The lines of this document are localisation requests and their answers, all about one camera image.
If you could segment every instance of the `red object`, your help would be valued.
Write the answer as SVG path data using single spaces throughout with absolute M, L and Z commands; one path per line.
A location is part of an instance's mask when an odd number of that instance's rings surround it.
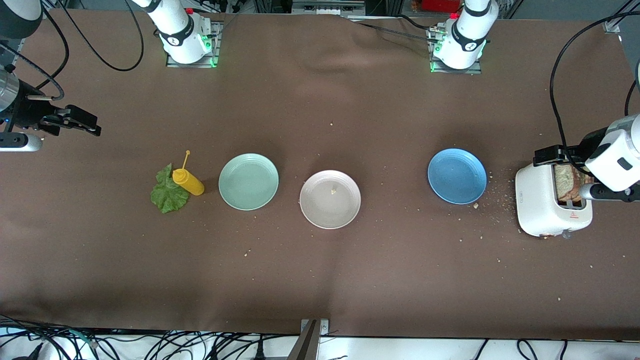
M 429 12 L 454 13 L 460 8 L 460 0 L 422 0 L 422 9 Z

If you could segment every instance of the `bread slice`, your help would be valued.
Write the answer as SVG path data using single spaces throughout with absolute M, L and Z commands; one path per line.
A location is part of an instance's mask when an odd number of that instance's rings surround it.
M 572 165 L 554 165 L 556 197 L 558 202 L 580 202 L 580 187 L 592 183 L 593 178 L 579 172 Z

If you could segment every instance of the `yellow squeeze bottle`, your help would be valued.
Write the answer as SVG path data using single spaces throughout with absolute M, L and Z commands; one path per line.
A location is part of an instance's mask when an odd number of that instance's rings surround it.
M 184 157 L 182 168 L 174 170 L 171 177 L 176 184 L 180 185 L 193 195 L 198 196 L 204 193 L 204 185 L 190 172 L 184 170 L 185 165 L 187 165 L 187 158 L 189 157 L 189 154 L 191 154 L 191 151 L 187 150 L 187 156 Z

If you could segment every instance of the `lettuce leaf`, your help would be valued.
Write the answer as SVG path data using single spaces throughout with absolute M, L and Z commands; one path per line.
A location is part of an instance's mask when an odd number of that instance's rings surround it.
M 189 199 L 189 192 L 171 178 L 172 164 L 165 166 L 156 175 L 158 182 L 151 191 L 153 202 L 163 214 L 179 210 Z

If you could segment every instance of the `plate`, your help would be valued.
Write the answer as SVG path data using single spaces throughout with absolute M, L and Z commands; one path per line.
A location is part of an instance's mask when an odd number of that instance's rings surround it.
M 260 154 L 243 154 L 231 159 L 220 173 L 218 189 L 222 199 L 238 210 L 265 206 L 278 190 L 278 170 Z
M 300 191 L 300 208 L 311 224 L 322 229 L 338 229 L 355 219 L 360 211 L 360 189 L 347 174 L 320 171 L 310 177 Z
M 445 149 L 433 156 L 427 178 L 433 191 L 452 204 L 470 204 L 486 189 L 484 166 L 462 149 Z

